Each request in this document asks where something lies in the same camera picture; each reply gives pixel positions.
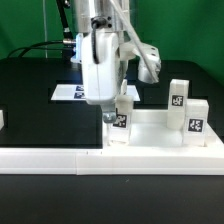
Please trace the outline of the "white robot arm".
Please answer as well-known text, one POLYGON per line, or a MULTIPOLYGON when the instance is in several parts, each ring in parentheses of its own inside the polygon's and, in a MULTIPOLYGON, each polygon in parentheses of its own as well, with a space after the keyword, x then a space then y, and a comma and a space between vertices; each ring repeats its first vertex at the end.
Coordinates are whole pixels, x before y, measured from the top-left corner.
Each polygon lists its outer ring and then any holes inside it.
POLYGON ((126 28, 110 0, 73 0, 77 25, 76 53, 80 59, 86 102, 99 105, 105 123, 116 121, 116 100, 121 94, 128 61, 135 58, 126 28))

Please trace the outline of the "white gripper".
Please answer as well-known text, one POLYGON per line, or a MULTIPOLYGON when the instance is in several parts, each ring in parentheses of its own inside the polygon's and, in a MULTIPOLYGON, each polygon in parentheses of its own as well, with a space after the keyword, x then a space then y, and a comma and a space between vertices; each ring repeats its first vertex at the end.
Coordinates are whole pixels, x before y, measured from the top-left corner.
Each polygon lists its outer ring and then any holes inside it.
MULTIPOLYGON (((115 33, 98 32, 96 49, 99 63, 92 56, 91 35, 82 42, 81 60, 84 94, 88 104, 112 104, 119 92, 119 40, 115 33)), ((116 121, 115 112, 104 112, 106 124, 116 121)))

